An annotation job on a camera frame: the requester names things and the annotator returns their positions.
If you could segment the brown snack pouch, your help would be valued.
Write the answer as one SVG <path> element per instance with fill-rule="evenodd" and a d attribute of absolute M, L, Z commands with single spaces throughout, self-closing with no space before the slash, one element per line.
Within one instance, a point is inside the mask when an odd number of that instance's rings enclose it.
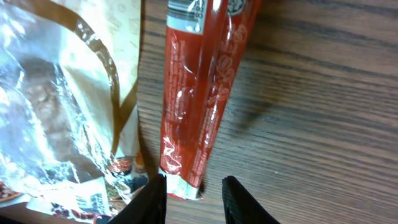
<path fill-rule="evenodd" d="M 140 1 L 1 2 L 1 204 L 106 223 L 147 184 Z"/>

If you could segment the red snack stick packet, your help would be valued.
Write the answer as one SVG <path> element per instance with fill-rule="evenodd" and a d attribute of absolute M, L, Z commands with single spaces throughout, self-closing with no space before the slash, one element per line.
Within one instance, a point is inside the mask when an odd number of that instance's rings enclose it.
<path fill-rule="evenodd" d="M 159 171 L 167 193 L 200 185 L 260 0 L 169 0 Z"/>

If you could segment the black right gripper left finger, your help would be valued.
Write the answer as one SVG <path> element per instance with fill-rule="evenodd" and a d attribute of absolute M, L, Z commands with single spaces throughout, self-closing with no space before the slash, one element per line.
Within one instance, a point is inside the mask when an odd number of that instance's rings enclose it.
<path fill-rule="evenodd" d="M 164 224 L 167 178 L 157 174 L 108 224 Z"/>

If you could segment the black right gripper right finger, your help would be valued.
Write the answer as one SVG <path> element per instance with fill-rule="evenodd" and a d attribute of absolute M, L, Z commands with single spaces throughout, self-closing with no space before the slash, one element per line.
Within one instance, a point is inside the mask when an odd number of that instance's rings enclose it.
<path fill-rule="evenodd" d="M 232 175 L 222 180 L 222 199 L 227 224 L 280 224 Z"/>

